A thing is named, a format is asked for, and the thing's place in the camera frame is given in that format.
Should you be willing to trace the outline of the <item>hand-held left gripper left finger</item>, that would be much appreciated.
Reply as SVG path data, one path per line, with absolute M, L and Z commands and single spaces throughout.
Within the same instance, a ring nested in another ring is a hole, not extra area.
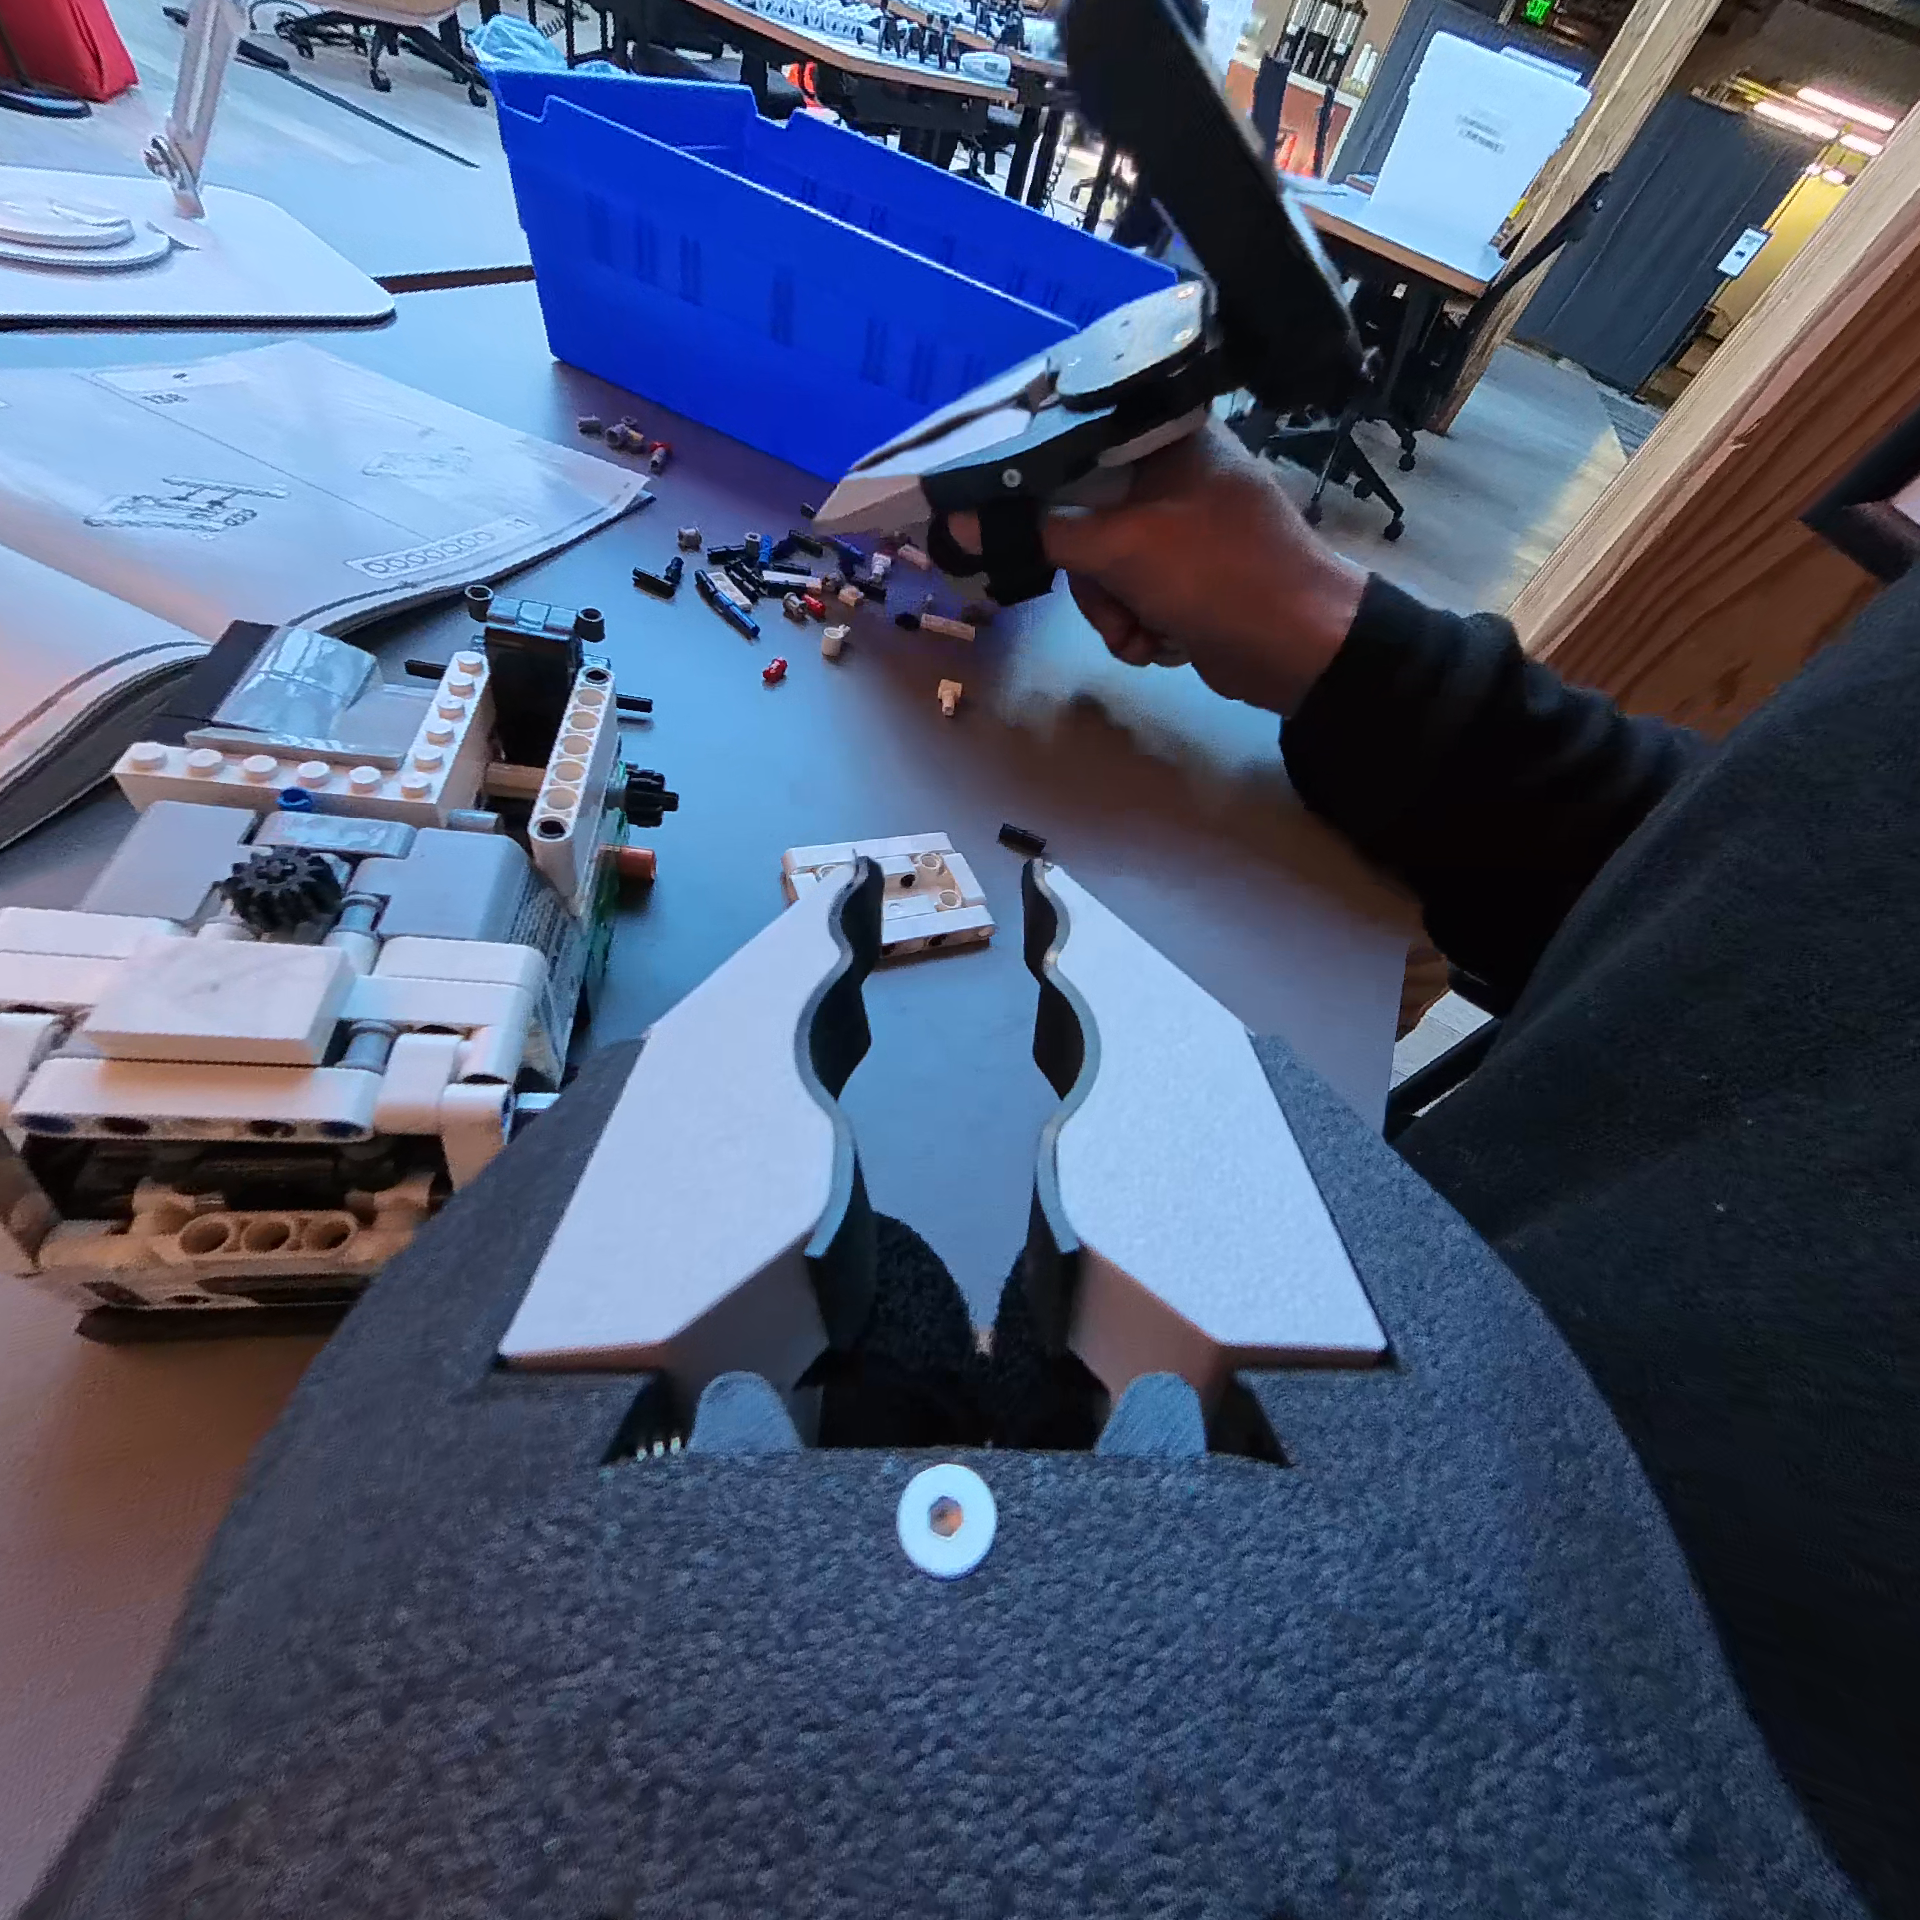
M 870 1052 L 880 873 L 856 860 L 644 1039 L 497 1358 L 655 1371 L 692 1403 L 766 1380 L 803 1436 L 859 1346 L 879 1224 L 839 1093 Z

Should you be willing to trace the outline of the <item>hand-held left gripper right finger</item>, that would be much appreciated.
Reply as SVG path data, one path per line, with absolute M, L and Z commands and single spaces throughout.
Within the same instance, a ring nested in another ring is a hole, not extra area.
M 1243 1376 L 1383 1369 L 1250 1030 L 1050 860 L 1023 867 L 1023 961 L 1053 1093 L 1019 1258 L 1045 1360 L 1110 1415 L 1175 1380 L 1199 1436 L 1247 1422 Z

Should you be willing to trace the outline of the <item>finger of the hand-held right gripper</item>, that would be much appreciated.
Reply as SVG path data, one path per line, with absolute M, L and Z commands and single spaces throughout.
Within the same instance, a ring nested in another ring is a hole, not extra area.
M 812 531 L 887 536 L 976 506 L 978 448 L 959 440 L 891 443 L 859 459 L 817 506 Z
M 1033 357 L 856 459 L 850 486 L 1062 486 L 1076 476 L 1076 418 L 1057 359 Z

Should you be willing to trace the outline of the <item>pile of small lego pieces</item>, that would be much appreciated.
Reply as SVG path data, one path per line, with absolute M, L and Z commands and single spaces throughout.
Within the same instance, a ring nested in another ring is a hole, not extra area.
M 900 634 L 942 643 L 962 643 L 978 634 L 976 612 L 959 616 L 937 606 L 928 594 L 904 597 L 900 604 L 887 602 L 900 565 L 908 575 L 919 565 L 930 565 L 928 552 L 912 539 L 887 536 L 871 548 L 850 539 L 819 539 L 812 506 L 801 506 L 801 521 L 775 536 L 744 531 L 738 539 L 710 539 L 689 515 L 653 536 L 634 536 L 629 521 L 644 509 L 658 506 L 653 481 L 671 464 L 671 443 L 644 432 L 628 416 L 577 416 L 576 427 L 587 440 L 587 449 L 619 458 L 634 468 L 629 476 L 641 491 L 624 520 L 629 531 L 619 539 L 628 543 L 624 559 L 634 563 L 634 594 L 653 612 L 670 612 L 686 597 L 704 606 L 742 643 L 757 643 L 761 626 L 769 619 L 775 626 L 807 626 L 828 662 L 853 652 L 856 614 L 887 616 Z

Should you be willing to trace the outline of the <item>white lego frame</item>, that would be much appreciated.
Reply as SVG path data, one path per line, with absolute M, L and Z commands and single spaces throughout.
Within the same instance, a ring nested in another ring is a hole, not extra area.
M 782 898 L 801 901 L 859 860 L 880 874 L 880 961 L 991 939 L 997 917 L 985 896 L 942 833 L 792 846 L 781 854 Z

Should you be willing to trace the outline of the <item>person's right forearm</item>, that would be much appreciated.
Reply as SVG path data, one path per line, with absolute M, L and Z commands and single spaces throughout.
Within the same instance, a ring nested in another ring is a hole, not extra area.
M 1371 575 L 1280 730 L 1298 800 L 1419 904 L 1429 946 L 1504 1014 L 1552 936 L 1714 741 L 1564 681 L 1504 616 Z

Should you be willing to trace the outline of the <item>white lego vehicle model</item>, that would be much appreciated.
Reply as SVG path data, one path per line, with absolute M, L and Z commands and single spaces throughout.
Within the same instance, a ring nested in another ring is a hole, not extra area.
M 81 1338 L 332 1327 L 565 1086 L 680 798 L 604 612 L 464 602 L 400 679 L 235 619 L 81 901 L 2 908 L 2 1274 Z

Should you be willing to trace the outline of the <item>lego instruction booklet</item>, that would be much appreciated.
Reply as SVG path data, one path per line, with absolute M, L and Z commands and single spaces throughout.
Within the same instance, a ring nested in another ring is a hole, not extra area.
M 2 846 L 108 779 L 233 625 L 350 637 L 650 502 L 311 344 L 2 373 Z

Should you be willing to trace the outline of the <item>person's right hand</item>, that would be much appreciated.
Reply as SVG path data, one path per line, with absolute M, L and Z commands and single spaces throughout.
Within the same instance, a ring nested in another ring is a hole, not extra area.
M 1049 513 L 1043 539 L 1117 658 L 1179 655 L 1269 715 L 1304 704 L 1369 585 L 1218 422 L 1137 464 L 1117 506 Z

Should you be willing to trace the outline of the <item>white-topped background table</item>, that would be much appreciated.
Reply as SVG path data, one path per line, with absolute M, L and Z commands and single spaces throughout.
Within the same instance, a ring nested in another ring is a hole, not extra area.
M 1432 325 L 1451 302 L 1469 302 L 1498 281 L 1503 256 L 1429 218 L 1382 212 L 1348 183 L 1306 176 L 1284 176 L 1284 183 L 1348 281 L 1364 347 L 1378 350 L 1376 418 L 1404 440 L 1419 435 L 1432 409 L 1424 396 L 1432 379 L 1419 373 Z

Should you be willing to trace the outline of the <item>black office chair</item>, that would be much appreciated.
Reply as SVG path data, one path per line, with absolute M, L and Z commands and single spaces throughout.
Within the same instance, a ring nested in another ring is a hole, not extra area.
M 1310 527 L 1322 527 L 1327 497 L 1332 486 L 1348 486 L 1356 499 L 1376 499 L 1383 509 L 1383 543 L 1404 539 L 1404 502 L 1376 468 L 1369 449 L 1356 440 L 1360 403 L 1336 410 L 1332 418 L 1297 410 L 1280 416 L 1254 404 L 1236 416 L 1228 427 L 1241 448 L 1259 459 L 1292 464 L 1314 474 L 1314 491 L 1298 506 Z

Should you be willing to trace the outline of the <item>blue plastic bin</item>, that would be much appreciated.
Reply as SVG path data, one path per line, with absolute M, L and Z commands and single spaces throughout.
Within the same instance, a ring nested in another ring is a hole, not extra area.
M 828 483 L 1175 281 L 744 84 L 497 70 L 554 359 Z

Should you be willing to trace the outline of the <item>white background board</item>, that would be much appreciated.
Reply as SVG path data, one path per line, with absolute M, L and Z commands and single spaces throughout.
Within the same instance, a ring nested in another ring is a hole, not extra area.
M 1371 203 L 1492 240 L 1586 101 L 1591 87 L 1564 70 L 1437 34 Z

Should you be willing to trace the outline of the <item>long background work table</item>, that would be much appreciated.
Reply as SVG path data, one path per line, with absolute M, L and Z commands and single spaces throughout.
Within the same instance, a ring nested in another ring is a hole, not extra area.
M 985 4 L 692 4 L 738 52 L 757 108 L 775 74 L 803 103 L 900 153 L 1045 207 L 1063 157 L 1063 63 L 1026 46 L 1016 6 Z

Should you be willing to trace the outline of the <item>instruction sheet stand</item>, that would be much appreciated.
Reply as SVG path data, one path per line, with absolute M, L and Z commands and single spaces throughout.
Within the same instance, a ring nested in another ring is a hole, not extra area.
M 362 325 L 394 297 L 281 207 L 203 185 L 245 4 L 193 4 L 156 183 L 2 167 L 2 325 Z

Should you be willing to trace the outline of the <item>red object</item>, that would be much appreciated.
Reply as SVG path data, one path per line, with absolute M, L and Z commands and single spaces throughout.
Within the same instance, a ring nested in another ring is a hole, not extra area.
M 2 82 L 103 103 L 137 84 L 137 70 L 108 4 L 2 4 Z

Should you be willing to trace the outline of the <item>wooden post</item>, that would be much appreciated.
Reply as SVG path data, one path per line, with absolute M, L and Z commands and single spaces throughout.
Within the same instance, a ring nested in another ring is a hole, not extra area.
M 1646 448 L 1524 581 L 1524 651 L 1725 735 L 1880 585 L 1809 509 L 1916 410 L 1916 112 Z

